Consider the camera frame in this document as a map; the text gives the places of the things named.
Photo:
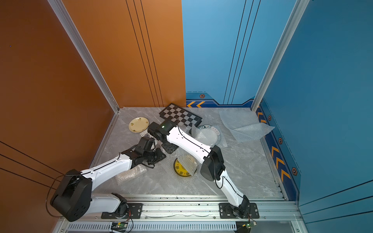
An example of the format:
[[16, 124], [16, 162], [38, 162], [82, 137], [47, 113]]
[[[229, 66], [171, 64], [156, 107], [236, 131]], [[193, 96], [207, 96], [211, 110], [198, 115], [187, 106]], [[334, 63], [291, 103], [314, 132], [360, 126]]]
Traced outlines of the cream yellow dinner plate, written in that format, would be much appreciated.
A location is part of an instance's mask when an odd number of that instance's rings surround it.
[[130, 121], [128, 127], [133, 133], [141, 133], [149, 126], [149, 120], [145, 117], [137, 117]]

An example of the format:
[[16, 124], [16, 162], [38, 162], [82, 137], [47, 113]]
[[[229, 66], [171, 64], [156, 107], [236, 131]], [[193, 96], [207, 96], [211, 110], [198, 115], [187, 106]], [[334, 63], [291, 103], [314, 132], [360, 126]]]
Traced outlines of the yellow black patterned plate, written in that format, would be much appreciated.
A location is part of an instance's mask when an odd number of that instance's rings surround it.
[[174, 164], [174, 171], [177, 175], [181, 177], [190, 177], [191, 174], [182, 166], [182, 164], [179, 162], [178, 158], [175, 159]]

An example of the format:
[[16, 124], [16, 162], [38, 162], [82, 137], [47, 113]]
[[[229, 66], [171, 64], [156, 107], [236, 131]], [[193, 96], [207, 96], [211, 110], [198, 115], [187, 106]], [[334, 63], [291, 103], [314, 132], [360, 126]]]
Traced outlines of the bubble wrap sheet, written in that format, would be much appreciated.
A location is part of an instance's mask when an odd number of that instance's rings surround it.
[[220, 119], [237, 142], [260, 140], [275, 127], [259, 122], [255, 112], [247, 108], [221, 108]]

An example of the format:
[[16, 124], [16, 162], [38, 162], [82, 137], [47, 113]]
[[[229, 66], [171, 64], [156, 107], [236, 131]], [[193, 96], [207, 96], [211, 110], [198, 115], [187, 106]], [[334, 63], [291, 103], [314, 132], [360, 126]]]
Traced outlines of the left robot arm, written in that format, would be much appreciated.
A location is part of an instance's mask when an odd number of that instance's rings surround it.
[[52, 195], [50, 205], [70, 222], [93, 213], [108, 214], [114, 218], [129, 217], [127, 199], [123, 196], [118, 193], [93, 194], [93, 191], [107, 180], [138, 165], [152, 169], [165, 158], [166, 154], [156, 147], [155, 139], [142, 137], [136, 145], [120, 152], [112, 160], [87, 170], [68, 171]]

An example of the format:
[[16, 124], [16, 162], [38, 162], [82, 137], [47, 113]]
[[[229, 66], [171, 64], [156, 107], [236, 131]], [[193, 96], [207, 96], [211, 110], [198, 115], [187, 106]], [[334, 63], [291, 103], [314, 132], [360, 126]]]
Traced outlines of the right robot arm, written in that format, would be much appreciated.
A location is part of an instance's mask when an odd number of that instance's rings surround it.
[[234, 215], [239, 218], [250, 218], [250, 201], [230, 179], [218, 146], [211, 147], [203, 144], [170, 120], [165, 120], [161, 124], [152, 122], [147, 131], [163, 145], [168, 146], [166, 149], [168, 153], [172, 153], [173, 147], [178, 146], [192, 155], [202, 165], [201, 175], [214, 182], [224, 193]]

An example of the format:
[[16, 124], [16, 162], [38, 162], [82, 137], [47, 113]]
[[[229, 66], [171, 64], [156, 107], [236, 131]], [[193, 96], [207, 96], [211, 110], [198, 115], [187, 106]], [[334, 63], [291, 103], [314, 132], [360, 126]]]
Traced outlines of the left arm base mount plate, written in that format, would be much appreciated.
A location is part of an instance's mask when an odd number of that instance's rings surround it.
[[101, 219], [140, 219], [142, 209], [142, 203], [121, 204], [115, 212], [103, 212]]

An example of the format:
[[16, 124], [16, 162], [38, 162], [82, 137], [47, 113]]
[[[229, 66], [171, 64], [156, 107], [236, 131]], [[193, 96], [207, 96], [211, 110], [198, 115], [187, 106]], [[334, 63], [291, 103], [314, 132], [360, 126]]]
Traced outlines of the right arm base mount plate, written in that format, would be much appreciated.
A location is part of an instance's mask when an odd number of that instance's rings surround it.
[[246, 207], [234, 207], [229, 203], [219, 204], [219, 214], [222, 219], [259, 219], [259, 210], [256, 203], [249, 203]]

